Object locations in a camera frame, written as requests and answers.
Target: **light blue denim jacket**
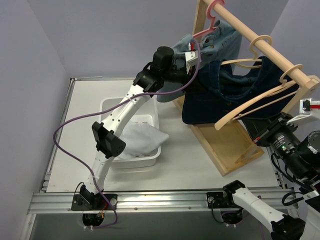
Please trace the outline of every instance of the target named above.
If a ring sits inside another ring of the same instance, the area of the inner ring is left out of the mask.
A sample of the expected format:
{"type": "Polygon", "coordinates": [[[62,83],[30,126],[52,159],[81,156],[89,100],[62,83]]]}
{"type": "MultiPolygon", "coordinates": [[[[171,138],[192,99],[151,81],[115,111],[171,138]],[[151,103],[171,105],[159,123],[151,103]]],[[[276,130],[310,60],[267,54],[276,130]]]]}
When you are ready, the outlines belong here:
{"type": "MultiPolygon", "coordinates": [[[[205,35],[199,43],[201,49],[200,68],[215,60],[233,60],[238,58],[242,40],[241,34],[223,20],[216,21],[214,26],[217,27],[217,29],[205,35]]],[[[188,34],[172,47],[177,68],[181,68],[184,65],[185,52],[189,52],[188,45],[192,39],[193,37],[188,34]]],[[[174,91],[182,86],[183,84],[181,83],[165,82],[163,88],[158,92],[165,93],[174,91]]],[[[168,95],[158,95],[156,99],[160,103],[167,103],[184,94],[184,92],[180,91],[168,95]]]]}

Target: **metal frame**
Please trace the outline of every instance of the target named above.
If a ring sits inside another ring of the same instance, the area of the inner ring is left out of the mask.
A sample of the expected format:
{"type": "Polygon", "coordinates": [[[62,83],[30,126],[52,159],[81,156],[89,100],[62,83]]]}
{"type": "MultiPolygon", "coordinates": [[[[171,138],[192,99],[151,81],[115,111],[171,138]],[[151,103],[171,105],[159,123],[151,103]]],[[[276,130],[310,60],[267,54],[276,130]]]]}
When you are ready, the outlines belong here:
{"type": "MultiPolygon", "coordinates": [[[[76,81],[125,81],[134,80],[134,77],[83,77],[72,78],[67,91],[66,103],[62,112],[60,123],[66,120],[68,108],[70,105],[72,93],[76,81]]],[[[58,141],[61,137],[61,131],[58,133],[58,141]]],[[[95,211],[75,212],[71,211],[73,193],[57,192],[49,193],[47,186],[51,176],[52,166],[55,160],[57,147],[54,146],[49,159],[47,172],[43,180],[43,186],[40,193],[35,193],[31,199],[28,209],[25,224],[20,236],[21,240],[28,240],[31,236],[32,229],[37,214],[83,214],[94,213],[95,211]]],[[[278,187],[262,187],[249,188],[256,196],[261,196],[261,199],[277,210],[288,210],[292,217],[299,217],[298,205],[283,206],[281,203],[282,197],[292,189],[285,189],[283,177],[275,170],[275,175],[278,176],[278,187]]],[[[118,213],[163,213],[163,212],[204,212],[210,211],[207,205],[207,192],[221,192],[222,189],[206,189],[206,190],[184,190],[184,191],[149,191],[149,192],[115,192],[118,194],[117,212],[118,213]]]]}

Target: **white cloth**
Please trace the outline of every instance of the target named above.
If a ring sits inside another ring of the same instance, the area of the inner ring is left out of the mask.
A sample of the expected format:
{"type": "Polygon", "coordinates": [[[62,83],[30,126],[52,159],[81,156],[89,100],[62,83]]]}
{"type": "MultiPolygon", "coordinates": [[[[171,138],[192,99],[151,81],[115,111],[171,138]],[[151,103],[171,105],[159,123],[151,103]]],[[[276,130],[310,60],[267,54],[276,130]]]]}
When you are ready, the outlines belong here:
{"type": "Polygon", "coordinates": [[[118,158],[133,159],[157,149],[169,138],[169,135],[148,123],[139,124],[129,121],[120,138],[126,146],[118,158]]]}

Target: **pink hanger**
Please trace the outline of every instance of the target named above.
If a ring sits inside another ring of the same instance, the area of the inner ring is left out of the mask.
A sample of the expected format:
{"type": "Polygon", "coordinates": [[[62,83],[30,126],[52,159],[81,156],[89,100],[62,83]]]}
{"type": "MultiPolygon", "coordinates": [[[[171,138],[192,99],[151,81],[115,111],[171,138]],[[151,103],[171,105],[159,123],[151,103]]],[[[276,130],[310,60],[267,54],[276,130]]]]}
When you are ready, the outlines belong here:
{"type": "Polygon", "coordinates": [[[211,15],[211,9],[216,5],[216,4],[221,4],[221,5],[225,5],[225,1],[224,0],[213,0],[207,7],[206,9],[206,17],[211,20],[211,23],[210,23],[210,27],[206,30],[203,30],[201,32],[198,32],[196,34],[194,34],[192,37],[193,38],[198,38],[202,35],[205,35],[205,34],[209,34],[209,33],[212,33],[217,27],[214,26],[215,24],[215,20],[216,20],[216,16],[212,16],[211,15]]]}

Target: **jeans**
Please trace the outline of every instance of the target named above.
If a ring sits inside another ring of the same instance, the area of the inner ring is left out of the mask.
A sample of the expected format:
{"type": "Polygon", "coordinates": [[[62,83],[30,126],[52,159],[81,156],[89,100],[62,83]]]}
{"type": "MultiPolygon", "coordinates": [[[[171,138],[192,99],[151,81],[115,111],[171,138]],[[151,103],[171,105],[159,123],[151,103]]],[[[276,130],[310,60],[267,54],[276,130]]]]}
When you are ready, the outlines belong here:
{"type": "MultiPolygon", "coordinates": [[[[203,68],[215,60],[233,60],[238,58],[242,40],[241,34],[223,20],[216,21],[214,26],[218,28],[205,35],[199,43],[201,49],[200,68],[203,68]]],[[[192,36],[188,34],[172,47],[174,50],[174,58],[176,59],[175,65],[177,68],[184,66],[185,52],[190,51],[188,45],[192,39],[192,36]]],[[[182,86],[182,83],[164,82],[164,86],[159,90],[159,92],[165,93],[177,90],[182,86]]],[[[184,92],[180,91],[168,95],[158,95],[156,99],[158,102],[166,103],[181,97],[184,94],[184,92]]]]}
{"type": "MultiPolygon", "coordinates": [[[[260,68],[253,68],[244,76],[233,75],[230,64],[221,66],[221,60],[212,61],[203,67],[197,74],[198,81],[206,89],[201,93],[185,94],[182,109],[182,120],[186,124],[212,124],[216,123],[224,115],[251,100],[252,98],[279,86],[279,78],[284,73],[266,56],[259,57],[260,68]]],[[[279,94],[265,97],[245,109],[242,113],[258,108],[289,93],[296,91],[296,84],[279,94]]],[[[293,98],[289,96],[262,109],[254,111],[246,117],[266,119],[281,112],[287,103],[293,98]]]]}

